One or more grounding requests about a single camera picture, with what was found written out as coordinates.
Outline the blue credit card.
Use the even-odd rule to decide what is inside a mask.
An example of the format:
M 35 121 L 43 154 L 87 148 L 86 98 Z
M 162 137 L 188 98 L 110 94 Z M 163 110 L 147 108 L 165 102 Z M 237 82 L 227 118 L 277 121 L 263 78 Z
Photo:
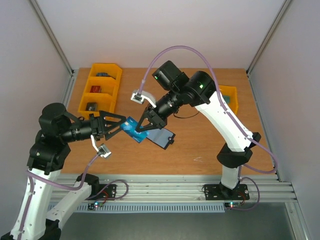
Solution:
M 98 72 L 96 74 L 97 77 L 110 77 L 110 75 L 106 72 Z
M 137 143 L 141 143 L 150 133 L 149 131 L 137 132 L 137 125 L 138 122 L 129 116 L 126 121 L 120 125 L 120 128 Z

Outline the black card holder wallet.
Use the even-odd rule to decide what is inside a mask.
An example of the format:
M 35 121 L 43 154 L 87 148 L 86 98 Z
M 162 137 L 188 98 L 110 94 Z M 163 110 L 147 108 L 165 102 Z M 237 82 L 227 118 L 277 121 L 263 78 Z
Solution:
M 164 150 L 175 141 L 176 134 L 166 128 L 153 129 L 148 132 L 149 134 L 146 138 Z

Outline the dark VIP card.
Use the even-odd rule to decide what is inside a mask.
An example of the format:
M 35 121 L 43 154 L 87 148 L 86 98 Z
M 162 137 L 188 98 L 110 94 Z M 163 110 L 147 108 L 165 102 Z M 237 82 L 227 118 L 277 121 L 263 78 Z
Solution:
M 86 104 L 85 110 L 88 112 L 96 112 L 98 109 L 98 104 L 96 102 L 88 102 Z

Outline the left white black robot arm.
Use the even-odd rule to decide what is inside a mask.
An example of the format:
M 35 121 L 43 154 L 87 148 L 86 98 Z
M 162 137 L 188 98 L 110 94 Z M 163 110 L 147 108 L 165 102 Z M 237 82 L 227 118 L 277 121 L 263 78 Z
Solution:
M 110 139 L 120 132 L 126 117 L 107 111 L 88 119 L 69 113 L 59 102 L 47 105 L 39 117 L 40 130 L 29 151 L 27 183 L 18 217 L 12 230 L 2 236 L 4 240 L 58 240 L 67 220 L 86 200 L 100 206 L 99 196 L 114 200 L 107 193 L 114 183 L 100 184 L 97 176 L 85 170 L 73 186 L 57 183 L 72 142 L 90 140 L 96 158 L 108 158 L 111 151 L 97 145 L 100 139 Z

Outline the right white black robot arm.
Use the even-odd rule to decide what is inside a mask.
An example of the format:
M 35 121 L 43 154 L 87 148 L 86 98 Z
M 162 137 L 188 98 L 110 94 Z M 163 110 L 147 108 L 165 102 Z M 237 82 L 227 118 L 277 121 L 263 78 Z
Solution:
M 133 91 L 131 100 L 140 104 L 148 101 L 136 131 L 162 129 L 168 117 L 176 114 L 183 105 L 190 105 L 203 114 L 218 130 L 225 144 L 217 155 L 222 164 L 222 177 L 214 194 L 222 200 L 231 200 L 238 194 L 241 166 L 246 164 L 260 141 L 258 132 L 248 130 L 224 102 L 214 80 L 204 71 L 188 77 L 172 61 L 168 60 L 153 74 L 154 79 L 167 91 L 161 99 L 148 92 Z

